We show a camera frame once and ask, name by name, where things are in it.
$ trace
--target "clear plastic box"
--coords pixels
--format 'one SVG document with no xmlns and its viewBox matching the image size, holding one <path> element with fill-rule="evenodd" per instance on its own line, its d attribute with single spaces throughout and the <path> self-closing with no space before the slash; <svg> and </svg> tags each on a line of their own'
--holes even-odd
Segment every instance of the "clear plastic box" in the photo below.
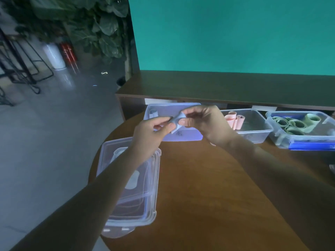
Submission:
<svg viewBox="0 0 335 251">
<path fill-rule="evenodd" d="M 170 116 L 175 117 L 181 110 L 188 107 L 201 105 L 200 103 L 166 103 L 166 104 L 149 104 L 145 110 L 143 120 L 149 119 L 149 112 L 152 109 L 156 109 L 158 116 Z M 181 142 L 181 141 L 199 141 L 202 140 L 202 134 L 196 128 L 181 127 L 173 134 L 167 134 L 163 141 L 164 142 Z"/>
<path fill-rule="evenodd" d="M 251 108 L 221 110 L 223 115 L 227 115 L 230 111 L 235 111 L 237 115 L 245 117 L 242 128 L 236 132 L 253 143 L 263 143 L 273 131 L 273 128 L 257 110 Z"/>
<path fill-rule="evenodd" d="M 313 130 L 305 135 L 287 134 L 272 117 L 289 117 L 303 120 L 306 114 L 317 115 L 321 120 Z M 269 137 L 281 149 L 303 151 L 333 151 L 335 150 L 335 120 L 323 112 L 318 111 L 269 111 L 266 113 L 273 132 Z"/>
<path fill-rule="evenodd" d="M 103 143 L 96 175 L 109 165 L 115 150 L 128 147 L 131 141 L 130 137 Z M 157 149 L 150 159 L 137 168 L 139 175 L 136 186 L 131 185 L 131 189 L 124 190 L 102 235 L 119 238 L 132 232 L 135 227 L 149 225 L 155 220 L 160 158 L 161 150 Z"/>
</svg>

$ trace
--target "hand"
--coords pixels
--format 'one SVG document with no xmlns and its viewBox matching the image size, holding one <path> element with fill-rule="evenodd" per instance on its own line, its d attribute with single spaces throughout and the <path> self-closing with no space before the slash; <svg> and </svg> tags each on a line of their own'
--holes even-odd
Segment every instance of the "hand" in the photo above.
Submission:
<svg viewBox="0 0 335 251">
<path fill-rule="evenodd" d="M 131 155 L 135 155 L 139 163 L 149 159 L 163 138 L 176 128 L 174 123 L 168 123 L 170 117 L 156 117 L 141 121 L 134 130 L 133 141 L 129 146 Z"/>
<path fill-rule="evenodd" d="M 194 127 L 211 143 L 224 147 L 238 134 L 229 126 L 217 106 L 192 106 L 182 111 L 187 118 L 179 120 L 179 124 Z"/>
</svg>

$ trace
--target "white cylinder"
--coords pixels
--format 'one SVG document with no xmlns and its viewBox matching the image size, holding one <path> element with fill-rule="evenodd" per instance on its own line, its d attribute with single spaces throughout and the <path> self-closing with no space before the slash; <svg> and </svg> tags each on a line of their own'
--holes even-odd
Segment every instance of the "white cylinder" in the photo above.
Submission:
<svg viewBox="0 0 335 251">
<path fill-rule="evenodd" d="M 65 68 L 65 62 L 64 62 L 63 57 L 61 55 L 61 52 L 59 51 L 59 49 L 58 49 L 58 47 L 55 43 L 45 44 L 43 46 L 43 51 L 47 55 L 52 67 L 55 70 Z"/>
</svg>

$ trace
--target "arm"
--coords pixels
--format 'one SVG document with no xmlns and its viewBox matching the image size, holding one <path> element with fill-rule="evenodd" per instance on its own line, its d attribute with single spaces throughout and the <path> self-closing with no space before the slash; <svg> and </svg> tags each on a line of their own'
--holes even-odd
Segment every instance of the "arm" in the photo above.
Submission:
<svg viewBox="0 0 335 251">
<path fill-rule="evenodd" d="M 92 250 L 129 178 L 176 126 L 169 117 L 142 121 L 130 147 L 91 184 L 58 208 L 11 250 Z"/>
<path fill-rule="evenodd" d="M 311 250 L 335 249 L 335 188 L 283 164 L 233 131 L 216 106 L 183 111 L 179 124 L 197 128 L 229 152 Z"/>
</svg>

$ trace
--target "right hand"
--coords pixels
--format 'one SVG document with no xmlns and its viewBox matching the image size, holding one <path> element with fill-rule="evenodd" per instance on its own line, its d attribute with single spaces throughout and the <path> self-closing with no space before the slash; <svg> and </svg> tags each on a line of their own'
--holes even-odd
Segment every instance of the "right hand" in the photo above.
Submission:
<svg viewBox="0 0 335 251">
<path fill-rule="evenodd" d="M 215 105 L 196 105 L 182 112 L 187 118 L 180 119 L 179 125 L 196 128 L 215 145 L 223 147 L 238 136 Z"/>
</svg>

